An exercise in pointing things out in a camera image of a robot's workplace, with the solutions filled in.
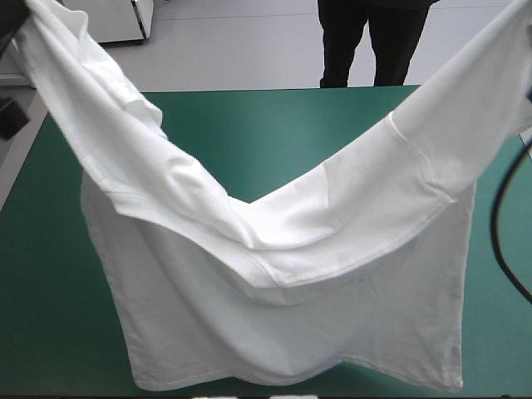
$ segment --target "gray floor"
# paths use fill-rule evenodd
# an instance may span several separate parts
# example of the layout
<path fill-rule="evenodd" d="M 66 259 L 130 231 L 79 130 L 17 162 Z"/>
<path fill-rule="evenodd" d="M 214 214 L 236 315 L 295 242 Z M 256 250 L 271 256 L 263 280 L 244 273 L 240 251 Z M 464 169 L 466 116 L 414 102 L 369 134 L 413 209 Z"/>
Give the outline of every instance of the gray floor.
<path fill-rule="evenodd" d="M 323 48 L 316 0 L 154 1 L 151 38 L 142 46 L 107 48 L 141 91 L 318 86 Z M 423 83 L 508 3 L 510 0 L 437 2 L 429 12 L 406 84 Z M 374 67 L 366 32 L 349 85 L 370 86 Z M 25 109 L 34 100 L 34 92 L 28 88 L 0 87 L 0 96 L 14 96 Z M 34 117 L 43 117 L 42 103 L 33 105 L 38 110 Z M 0 142 L 0 191 L 11 187 L 19 168 L 14 165 L 21 165 L 29 151 L 32 141 L 24 142 L 27 148 L 13 145 L 12 140 Z"/>

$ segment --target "green tabletop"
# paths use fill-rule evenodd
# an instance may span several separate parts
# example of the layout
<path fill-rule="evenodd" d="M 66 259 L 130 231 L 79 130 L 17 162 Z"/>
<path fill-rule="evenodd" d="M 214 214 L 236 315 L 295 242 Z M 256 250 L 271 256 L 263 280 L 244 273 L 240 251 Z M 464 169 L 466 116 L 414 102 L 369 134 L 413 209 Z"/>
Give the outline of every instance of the green tabletop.
<path fill-rule="evenodd" d="M 324 160 L 415 87 L 149 93 L 163 129 L 230 195 L 252 201 Z M 448 396 L 532 394 L 532 307 L 491 253 L 495 187 L 519 138 L 506 141 L 478 185 L 465 279 L 464 390 Z M 44 121 L 0 213 L 0 395 L 441 397 L 342 364 L 289 387 L 235 378 L 172 392 L 135 387 L 121 326 L 80 211 L 81 168 L 52 118 Z M 501 213 L 509 264 L 532 286 L 532 164 Z"/>

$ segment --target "person's leg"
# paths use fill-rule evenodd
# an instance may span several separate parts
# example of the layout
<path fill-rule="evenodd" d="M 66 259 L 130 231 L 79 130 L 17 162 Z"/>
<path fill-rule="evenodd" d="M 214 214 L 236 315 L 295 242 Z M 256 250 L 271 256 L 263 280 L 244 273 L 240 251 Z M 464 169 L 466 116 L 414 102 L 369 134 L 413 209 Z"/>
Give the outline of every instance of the person's leg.
<path fill-rule="evenodd" d="M 369 30 L 377 62 L 375 86 L 404 83 L 428 11 L 428 7 L 417 10 L 372 7 Z"/>
<path fill-rule="evenodd" d="M 318 0 L 318 15 L 325 66 L 320 87 L 347 87 L 355 48 L 367 21 L 367 7 L 346 0 Z"/>

